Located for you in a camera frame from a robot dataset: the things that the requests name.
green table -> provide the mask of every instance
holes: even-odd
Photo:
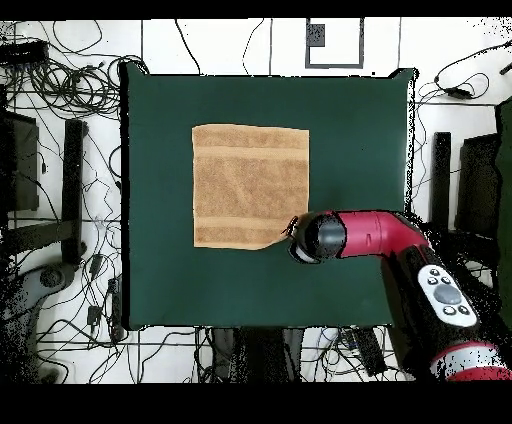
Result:
[[[498,218],[498,282],[503,301],[501,316],[505,324],[512,328],[512,97],[496,107],[496,127],[501,140],[496,166],[502,178]]]
[[[310,210],[403,210],[412,77],[413,70],[392,78],[143,75],[128,64],[123,318],[130,327],[391,322],[375,257],[307,266],[288,256],[286,243],[194,248],[191,130],[309,129]]]

black cable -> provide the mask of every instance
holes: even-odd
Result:
[[[254,34],[254,31],[256,31],[260,27],[260,25],[263,23],[264,20],[265,20],[265,18],[263,18],[261,20],[261,22],[258,25],[256,25],[256,27],[252,30],[251,35],[249,36],[249,39],[247,40],[247,44],[245,45],[244,55],[242,56],[242,65],[243,65],[243,67],[245,69],[245,73],[247,75],[249,75],[249,72],[247,72],[247,68],[245,67],[245,54],[247,53],[247,48],[249,47],[249,44],[251,42],[251,38],[252,38],[252,35]]]
[[[121,353],[123,352],[123,350],[124,350],[124,347],[123,347],[123,349],[121,349],[121,352],[120,352],[120,353],[118,353],[118,352],[114,352],[114,353],[110,354],[110,355],[107,357],[107,359],[105,359],[105,360],[104,360],[104,361],[99,365],[99,367],[98,367],[98,368],[96,368],[96,369],[93,371],[93,373],[92,373],[92,374],[91,374],[91,376],[89,377],[89,382],[88,382],[88,384],[92,384],[92,383],[94,383],[96,380],[98,380],[98,379],[100,379],[100,378],[103,378],[103,376],[104,376],[108,371],[110,371],[110,370],[114,367],[114,365],[117,363],[118,359],[121,357]],[[100,368],[101,368],[101,367],[103,367],[103,365],[104,365],[104,364],[108,363],[108,361],[110,361],[110,359],[112,359],[112,358],[113,358],[114,356],[116,356],[116,355],[117,355],[117,359],[114,361],[114,363],[111,365],[111,367],[110,367],[108,370],[104,371],[104,372],[103,372],[103,374],[102,374],[100,377],[96,377],[96,378],[94,378],[94,379],[93,379],[94,375],[95,375],[95,374],[100,370]]]
[[[49,109],[59,118],[65,118],[57,114],[56,110],[68,112],[68,107],[71,107],[81,117],[100,115],[107,119],[114,119],[107,115],[116,113],[116,120],[118,120],[119,84],[114,82],[112,74],[115,72],[119,77],[119,64],[121,62],[135,63],[142,72],[149,73],[142,59],[135,55],[84,54],[84,50],[97,44],[103,37],[101,27],[96,21],[95,24],[100,32],[98,40],[76,51],[71,50],[60,42],[56,35],[55,22],[53,31],[61,48],[50,42],[44,25],[41,22],[39,23],[47,36],[47,42],[50,47],[62,53],[72,67],[61,64],[50,58],[47,63],[35,66],[30,70],[6,70],[7,90],[14,91],[13,96],[8,99],[8,103],[10,104],[17,94],[22,91],[25,83],[30,83],[46,106],[36,107],[35,104],[32,104],[32,108],[20,107],[20,109],[34,109],[36,111]],[[26,37],[24,40],[38,39]],[[101,69],[105,65],[103,61],[98,66],[87,65],[78,68],[69,61],[66,54],[76,54],[83,57],[108,57],[113,58],[113,60],[106,70]]]
[[[53,203],[50,200],[50,196],[48,196],[48,193],[46,192],[44,187],[41,185],[41,183],[39,181],[36,181],[36,180],[30,178],[29,176],[25,175],[23,172],[16,171],[16,174],[21,175],[23,178],[26,178],[27,180],[31,181],[32,183],[34,183],[36,186],[38,186],[43,191],[43,193],[45,194],[46,198],[48,199],[48,203],[50,204],[50,208],[52,209],[53,216],[55,216],[55,220],[57,221],[57,225],[59,225],[60,224],[60,219],[57,216],[57,212],[55,212],[55,208],[53,207]]]
[[[190,336],[192,334],[195,334],[195,331],[192,331],[192,332],[189,332],[189,333],[181,333],[179,331],[172,331],[170,333],[168,333],[164,339],[162,340],[162,343],[160,343],[160,346],[158,347],[158,349],[152,353],[150,356],[148,356],[146,359],[144,359],[142,361],[142,364],[141,364],[141,374],[140,374],[140,380],[139,380],[139,383],[142,383],[142,380],[144,378],[144,364],[149,361],[150,359],[154,358],[158,352],[160,352],[162,350],[162,348],[164,347],[165,345],[165,342],[167,341],[167,339],[170,337],[170,336],[176,336],[176,335],[179,335],[179,336]]]
[[[483,54],[483,53],[487,53],[488,51],[491,51],[491,50],[497,50],[497,49],[500,49],[500,48],[508,48],[512,46],[512,40],[508,40],[507,42],[503,43],[503,44],[499,44],[499,45],[496,45],[496,46],[491,46],[491,47],[486,47],[484,49],[481,49],[475,53],[472,53],[470,54],[469,56],[466,56],[466,57],[463,57],[462,59],[458,59],[452,63],[449,63],[448,65],[446,65],[444,68],[442,68],[438,73],[437,75],[435,76],[434,78],[434,83],[437,85],[437,87],[440,89],[440,90],[443,90],[443,91],[446,91],[447,88],[443,88],[439,85],[439,76],[448,68],[450,68],[451,66],[454,66],[460,62],[463,62],[464,60],[467,60],[467,59],[470,59],[472,57],[475,57],[475,56],[478,56],[480,54]]]
[[[133,378],[133,373],[132,373],[132,366],[131,366],[131,362],[130,362],[130,347],[127,347],[127,349],[126,349],[126,356],[127,356],[127,360],[128,360],[128,372],[130,373],[130,378],[132,379],[133,384],[137,384],[137,382]]]
[[[116,176],[117,178],[121,178],[121,175],[116,174],[114,170],[112,169],[112,156],[114,156],[114,153],[117,152],[121,148],[121,145],[117,146],[112,152],[110,153],[110,156],[108,157],[108,169],[111,174]]]
[[[197,73],[199,75],[201,75],[201,68],[199,68],[199,63],[197,63],[196,58],[194,57],[194,55],[192,54],[192,52],[188,48],[187,41],[185,40],[185,36],[183,35],[183,32],[181,31],[181,28],[180,28],[180,25],[178,24],[178,20],[177,19],[174,20],[174,24],[176,25],[176,28],[178,28],[178,31],[179,31],[180,36],[181,36],[181,41],[183,41],[183,44],[185,45],[185,48],[187,49],[187,52],[188,52],[189,56],[192,58],[192,60],[194,61],[194,63],[197,66]]]

electrical cable bundle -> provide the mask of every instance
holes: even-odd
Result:
[[[386,328],[382,330],[378,328],[383,335],[383,343],[382,343],[382,351],[384,358],[388,358],[394,355],[392,350],[386,350],[385,346],[385,338],[386,338]],[[350,328],[337,328],[336,334],[333,338],[327,337],[325,334],[325,330],[327,328],[323,328],[320,331],[320,335],[317,340],[317,350],[320,352],[318,357],[313,360],[302,360],[302,363],[310,363],[315,364],[315,371],[313,375],[313,381],[317,381],[317,374],[319,367],[321,367],[324,371],[324,382],[330,382],[336,376],[345,376],[350,374],[356,374],[358,379],[362,382],[365,381],[364,377],[367,377],[365,369],[361,364],[361,357],[355,351],[355,347],[349,344],[350,338],[347,337],[348,332],[350,332]],[[325,346],[320,346],[322,339],[327,340],[327,344]],[[349,369],[338,371],[340,366],[348,366]],[[394,371],[398,371],[395,374],[395,380],[398,381],[398,374],[401,373],[400,370],[397,370],[394,367],[389,367],[388,369],[392,369]],[[389,381],[384,374],[381,375],[381,379],[379,380],[377,376],[373,377],[375,381]]]
[[[54,59],[48,59],[46,63],[38,66],[22,69],[4,69],[4,79],[7,90],[13,94],[8,98],[10,105],[27,83],[30,83],[32,90],[42,99],[45,106],[19,107],[17,109],[49,109],[56,116],[66,119],[65,114],[73,113],[75,118],[81,119],[92,115],[103,116],[107,119],[119,119],[119,83],[114,76],[119,79],[119,64],[123,62],[132,62],[144,73],[149,70],[142,59],[136,55],[109,55],[109,54],[87,54],[86,50],[98,44],[103,39],[103,31],[97,21],[94,21],[98,29],[99,37],[91,45],[73,50],[65,46],[57,36],[57,21],[53,22],[52,31],[57,45],[50,42],[46,28],[42,22],[38,21],[43,28],[49,46],[63,54],[69,64],[60,63]],[[36,41],[37,38],[22,37],[17,35],[7,37],[9,42]],[[73,54],[80,57],[98,57],[109,58],[112,61],[106,65],[101,61],[98,65],[86,65],[77,67],[68,58],[67,55]]]

tangled wires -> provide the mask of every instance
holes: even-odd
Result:
[[[33,91],[42,99],[45,106],[33,107],[27,109],[50,109],[56,116],[62,113],[73,113],[77,119],[85,118],[91,115],[100,115],[108,119],[119,119],[119,65],[123,62],[132,62],[144,73],[149,73],[146,64],[142,59],[135,55],[117,56],[107,54],[85,54],[85,50],[98,44],[103,33],[97,21],[94,21],[98,31],[99,38],[91,45],[79,50],[72,50],[62,44],[57,37],[56,22],[53,23],[53,35],[58,46],[52,44],[44,25],[39,22],[46,33],[46,40],[50,47],[64,55],[69,65],[60,63],[54,59],[33,67],[8,68],[4,70],[5,85],[7,90],[12,93],[8,99],[11,103],[16,96],[23,91],[27,91],[25,85],[30,83]],[[9,41],[30,41],[37,40],[31,37],[11,37]],[[106,65],[101,61],[98,65],[86,65],[84,67],[75,66],[66,55],[73,54],[82,57],[102,57],[113,58]]]

towel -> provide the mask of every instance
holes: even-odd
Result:
[[[308,211],[309,131],[192,128],[194,247],[256,250]]]

